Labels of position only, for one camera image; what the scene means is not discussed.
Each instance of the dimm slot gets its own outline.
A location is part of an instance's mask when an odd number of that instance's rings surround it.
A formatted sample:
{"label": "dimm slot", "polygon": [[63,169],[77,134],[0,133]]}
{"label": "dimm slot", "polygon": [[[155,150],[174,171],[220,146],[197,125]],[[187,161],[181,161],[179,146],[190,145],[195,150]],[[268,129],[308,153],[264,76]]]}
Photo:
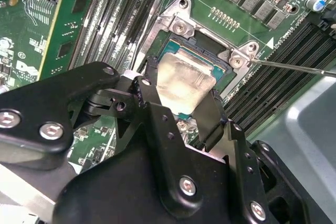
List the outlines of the dimm slot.
{"label": "dimm slot", "polygon": [[[137,3],[137,0],[129,0],[124,3],[125,5],[123,6],[123,9],[117,13],[116,19],[113,22],[113,26],[112,26],[108,41],[112,41],[113,37],[115,37],[116,35],[117,36],[119,35],[119,34],[114,34],[114,32],[117,30],[118,27],[120,27],[120,23],[123,24],[125,20],[126,22],[128,22],[131,16],[130,12],[134,9],[135,4]],[[115,46],[116,46],[115,42],[105,44],[102,51],[99,53],[98,57],[96,58],[96,61],[103,61],[103,62],[108,61],[110,53],[114,51]]]}
{"label": "dimm slot", "polygon": [[128,44],[136,42],[137,37],[141,32],[141,29],[143,28],[144,24],[147,21],[147,17],[149,15],[152,5],[154,4],[154,1],[155,0],[150,0],[145,6],[143,6],[142,10],[137,15],[137,18],[134,21],[133,26],[131,27],[126,37],[126,42]]}
{"label": "dimm slot", "polygon": [[85,38],[88,36],[88,29],[89,29],[89,25],[93,19],[93,14],[98,6],[99,0],[92,0],[90,5],[89,5],[89,9],[88,9],[88,13],[86,14],[86,19],[87,21],[85,21],[85,23],[87,22],[88,25],[83,25],[81,28],[81,31],[79,33],[78,39],[77,39],[77,43],[76,43],[76,47],[75,47],[75,51],[72,55],[71,58],[71,62],[69,65],[69,70],[73,69],[78,61],[78,58],[80,56],[80,52],[82,50]]}
{"label": "dimm slot", "polygon": [[[148,7],[148,0],[131,0],[128,3],[124,13],[122,14],[122,20],[117,24],[116,36],[124,35],[126,36],[130,30],[130,27],[134,25],[134,21],[138,17],[138,15],[142,12],[145,7]],[[112,43],[106,49],[106,53],[103,55],[102,61],[109,62],[111,53],[114,51],[116,43]],[[122,64],[124,59],[120,59],[117,61],[117,65],[114,67],[118,67]]]}
{"label": "dimm slot", "polygon": [[[294,55],[291,55],[291,58],[287,62],[287,64],[301,66],[299,60],[301,60],[302,57],[306,55],[317,44],[317,41],[321,40],[321,38],[323,38],[323,34],[316,34],[313,37],[309,38],[308,42],[306,43],[307,46],[301,47],[298,52],[296,52]],[[239,109],[237,108],[233,112],[235,117],[240,118],[242,114],[245,113],[245,111],[251,108],[251,106],[253,106],[254,104],[258,103],[259,100],[264,96],[264,93],[268,91],[269,86],[272,86],[272,83],[283,78],[283,76],[287,73],[286,71],[283,71],[283,69],[279,69],[279,68],[274,69],[274,72],[270,76],[270,78],[266,79],[267,81],[266,83],[264,83],[264,85],[261,85],[258,90],[254,91],[254,93],[258,94],[256,99],[252,99],[251,101],[248,101],[247,103],[245,103],[244,106],[239,107]]]}
{"label": "dimm slot", "polygon": [[[312,26],[304,26],[304,28],[300,29],[300,33],[296,33],[293,36],[293,39],[289,38],[292,43],[286,47],[283,50],[279,50],[280,52],[275,52],[273,55],[271,55],[270,60],[276,61],[276,62],[283,62],[286,57],[290,55],[290,53],[295,49],[297,46],[298,41],[302,41],[307,34],[309,34],[312,31]],[[274,71],[274,68],[272,70],[268,68],[260,67],[253,75],[253,77],[242,87],[244,89],[244,92],[239,92],[234,96],[235,102],[228,102],[225,105],[225,111],[227,114],[232,114],[233,108],[239,108],[241,104],[245,103],[245,100],[248,98],[246,95],[247,92],[252,92],[253,90],[257,90],[259,87],[259,84],[262,82],[260,78],[255,78],[254,76],[259,76],[266,78]]]}
{"label": "dimm slot", "polygon": [[[270,60],[323,69],[336,57],[336,41],[309,22],[302,23],[285,43]],[[229,118],[249,135],[274,113],[283,110],[288,100],[313,77],[311,74],[260,66],[246,83],[246,88],[241,89],[224,109]]]}
{"label": "dimm slot", "polygon": [[[325,68],[336,57],[336,49],[333,51],[333,53],[331,53],[331,56],[332,56],[331,58],[329,58],[329,57],[326,58],[321,63],[319,63],[316,67],[317,68]],[[311,81],[312,78],[313,78],[313,76],[311,74],[308,74],[308,73],[297,74],[297,77],[296,77],[296,81],[298,82],[297,85],[295,87],[290,87],[288,91],[285,90],[283,92],[285,94],[283,96],[283,98],[280,101],[278,101],[276,103],[276,105],[272,105],[272,106],[278,108],[281,105],[283,105],[284,103],[286,103],[293,95],[295,95],[297,92],[300,91],[300,89],[302,89],[306,84],[308,84],[309,81]],[[256,118],[254,121],[250,121],[249,124],[246,124],[246,128],[248,129],[246,131],[247,135],[251,134],[264,121],[266,121],[267,118],[269,118],[272,114],[274,114],[276,112],[275,108],[271,109],[272,106],[270,106],[270,110],[268,112],[266,112],[265,114],[263,114],[262,117],[260,117],[259,119]]]}
{"label": "dimm slot", "polygon": [[97,19],[94,24],[91,24],[90,29],[90,35],[89,40],[87,42],[87,45],[82,50],[82,56],[80,65],[83,65],[87,63],[88,59],[91,57],[92,47],[95,47],[97,45],[97,41],[99,41],[100,38],[100,30],[105,28],[105,17],[106,15],[109,15],[109,10],[114,8],[114,2],[113,0],[103,0],[101,5],[101,10],[99,13],[97,13]]}
{"label": "dimm slot", "polygon": [[[308,59],[307,58],[306,59],[301,58],[301,61],[297,62],[297,64],[300,65],[300,66],[314,66],[314,65],[316,65],[314,63],[318,59],[319,59],[319,57],[315,57],[315,55],[314,55],[313,58],[308,58]],[[275,86],[275,85],[271,84],[272,80],[267,81],[266,83],[268,85],[266,84],[266,86],[267,86],[266,92],[258,94],[260,102],[259,101],[254,101],[255,99],[252,99],[253,103],[250,104],[248,109],[245,111],[245,115],[248,115],[248,116],[244,117],[244,115],[241,114],[241,115],[237,116],[237,119],[239,119],[242,122],[242,124],[246,125],[247,122],[249,121],[250,115],[251,116],[258,116],[261,112],[265,112],[264,108],[266,106],[269,106],[270,104],[272,104],[275,99],[281,98],[281,96],[279,96],[279,94],[281,94],[284,89],[287,89],[288,87],[291,87],[292,83],[296,81],[296,79],[291,79],[291,77],[293,75],[295,75],[296,73],[298,73],[298,72],[290,71],[290,70],[288,71],[288,70],[283,70],[282,69],[282,71],[279,74],[275,75],[278,80],[281,80],[281,83],[279,83],[279,85]]]}
{"label": "dimm slot", "polygon": [[102,54],[102,52],[99,51],[99,48],[101,46],[103,46],[103,50],[102,50],[103,52],[104,52],[105,48],[107,48],[106,42],[110,41],[110,39],[112,37],[112,34],[114,33],[114,26],[115,26],[116,23],[119,22],[118,15],[116,15],[116,18],[113,21],[113,25],[112,25],[111,30],[108,31],[108,33],[109,33],[108,39],[105,42],[102,42],[102,37],[107,35],[106,34],[107,33],[106,28],[109,26],[109,23],[112,21],[111,19],[114,16],[113,14],[115,14],[115,12],[118,12],[118,14],[121,13],[121,12],[123,12],[123,10],[124,10],[124,8],[125,8],[125,6],[126,6],[126,4],[127,4],[128,1],[129,0],[112,0],[110,2],[108,11],[104,15],[103,21],[100,24],[100,29],[101,30],[99,31],[99,33],[97,33],[97,36],[96,36],[96,38],[94,40],[94,43],[93,43],[93,46],[91,47],[91,50],[89,52],[89,56],[86,59],[85,63],[90,63],[90,62],[94,61],[95,57],[98,58],[99,55]]}

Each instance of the ram slot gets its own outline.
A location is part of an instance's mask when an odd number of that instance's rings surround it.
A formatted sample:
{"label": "ram slot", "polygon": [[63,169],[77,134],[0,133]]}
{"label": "ram slot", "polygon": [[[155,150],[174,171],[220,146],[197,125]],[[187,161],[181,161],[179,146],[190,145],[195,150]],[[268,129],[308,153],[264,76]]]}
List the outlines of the ram slot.
{"label": "ram slot", "polygon": [[116,24],[119,22],[119,14],[123,12],[128,1],[129,0],[110,1],[85,63],[96,61],[95,57],[101,54],[106,43],[109,42],[110,34],[113,34],[115,31]]}
{"label": "ram slot", "polygon": [[89,36],[89,27],[91,26],[92,22],[93,22],[93,18],[94,18],[94,13],[96,12],[97,8],[98,8],[98,4],[99,4],[99,0],[92,0],[90,5],[89,5],[89,9],[88,9],[88,13],[86,15],[84,24],[82,26],[82,29],[79,33],[78,39],[77,39],[77,43],[76,43],[76,47],[75,47],[75,51],[72,55],[71,58],[71,62],[69,65],[69,70],[73,69],[77,63],[78,63],[78,59],[80,57],[80,53],[82,52],[82,49],[85,47],[84,43],[85,43],[85,38],[87,38]]}
{"label": "ram slot", "polygon": [[149,4],[153,3],[154,0],[131,0],[128,3],[125,12],[122,14],[122,19],[120,20],[117,30],[114,34],[117,41],[112,41],[109,47],[104,52],[102,61],[112,64],[114,67],[119,68],[119,66],[125,60],[125,57],[116,57],[120,46],[125,42],[129,32],[131,31],[134,24],[139,22],[139,18],[143,17],[145,9],[149,9]]}

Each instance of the green circuit board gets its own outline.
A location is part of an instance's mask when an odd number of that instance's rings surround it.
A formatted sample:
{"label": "green circuit board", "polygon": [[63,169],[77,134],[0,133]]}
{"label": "green circuit board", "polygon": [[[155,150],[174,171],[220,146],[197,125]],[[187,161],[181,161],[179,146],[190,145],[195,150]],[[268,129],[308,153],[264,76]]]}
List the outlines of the green circuit board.
{"label": "green circuit board", "polygon": [[[159,1],[147,31],[157,15],[174,1]],[[191,19],[235,47],[256,41],[257,58],[267,59],[311,10],[306,8],[306,0],[255,1],[258,3],[247,11],[245,0],[191,0]],[[326,5],[335,3],[323,1]],[[4,80],[0,84],[13,89],[96,60],[123,73],[131,66],[153,3],[154,0],[0,0],[0,80]],[[147,55],[165,50],[169,35],[160,31]],[[257,68],[250,69],[224,103]],[[232,73],[221,78],[215,89],[223,91],[234,76]],[[197,132],[191,134],[192,138],[197,136]],[[68,159],[86,169],[96,160],[113,155],[115,139],[114,119],[102,118],[75,133]]]}
{"label": "green circuit board", "polygon": [[67,71],[89,2],[0,0],[0,60],[10,89]]}

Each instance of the metal bracket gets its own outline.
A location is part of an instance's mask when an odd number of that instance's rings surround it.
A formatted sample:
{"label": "metal bracket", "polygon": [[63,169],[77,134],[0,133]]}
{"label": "metal bracket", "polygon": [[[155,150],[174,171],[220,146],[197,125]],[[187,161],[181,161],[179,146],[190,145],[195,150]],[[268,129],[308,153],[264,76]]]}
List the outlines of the metal bracket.
{"label": "metal bracket", "polygon": [[[217,34],[208,30],[206,27],[202,26],[200,23],[194,21],[191,19],[191,7],[191,0],[175,0],[162,14],[156,18],[156,21],[149,31],[148,36],[144,42],[140,42],[141,47],[139,52],[135,53],[136,60],[133,66],[133,70],[138,71],[139,68],[143,65],[146,54],[152,46],[152,43],[154,42],[160,30],[166,32],[171,31],[186,39],[193,37],[195,31],[199,31],[200,33],[208,36],[217,43],[229,49],[234,55],[248,59],[249,55],[251,55],[251,52],[248,51],[248,47],[245,48],[247,44],[237,48],[226,39],[221,38]],[[254,47],[254,49],[256,49],[255,52],[252,52],[252,54],[255,56],[259,48],[258,43],[256,41],[251,41],[248,46],[249,45],[253,45],[253,47],[257,45],[257,48]]]}
{"label": "metal bracket", "polygon": [[245,43],[238,49],[234,49],[231,56],[228,58],[228,62],[234,68],[236,77],[230,82],[228,86],[221,93],[221,97],[226,98],[230,92],[241,82],[250,70],[251,59],[254,59],[259,50],[259,45],[256,41],[251,40]]}

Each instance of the black plastic bracket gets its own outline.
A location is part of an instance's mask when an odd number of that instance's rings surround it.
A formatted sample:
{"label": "black plastic bracket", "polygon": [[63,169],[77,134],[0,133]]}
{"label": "black plastic bracket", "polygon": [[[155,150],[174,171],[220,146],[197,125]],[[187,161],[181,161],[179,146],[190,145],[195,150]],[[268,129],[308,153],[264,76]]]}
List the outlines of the black plastic bracket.
{"label": "black plastic bracket", "polygon": [[[224,136],[211,150],[229,164],[229,214],[237,223],[278,223],[270,214],[261,180],[256,154],[249,149],[242,128],[230,121],[224,127]],[[263,214],[253,211],[256,204]]]}
{"label": "black plastic bracket", "polygon": [[[115,89],[100,90],[91,96],[84,111],[90,116],[109,115],[117,118],[115,155],[145,138],[148,144],[160,200],[174,217],[187,218],[202,205],[203,194],[196,172],[170,109],[161,105],[155,82],[155,62],[147,77],[138,76],[133,82],[121,78]],[[117,104],[123,103],[118,111]],[[192,195],[181,189],[181,179],[195,186]]]}
{"label": "black plastic bracket", "polygon": [[193,118],[197,122],[199,139],[191,143],[198,150],[209,152],[222,138],[228,118],[218,91],[211,90],[196,107]]}
{"label": "black plastic bracket", "polygon": [[[0,112],[15,113],[19,122],[0,127],[0,162],[44,170],[61,165],[73,141],[70,118],[76,120],[89,95],[113,87],[118,80],[110,66],[95,62],[2,94]],[[48,140],[39,133],[50,122],[61,127],[59,139]]]}

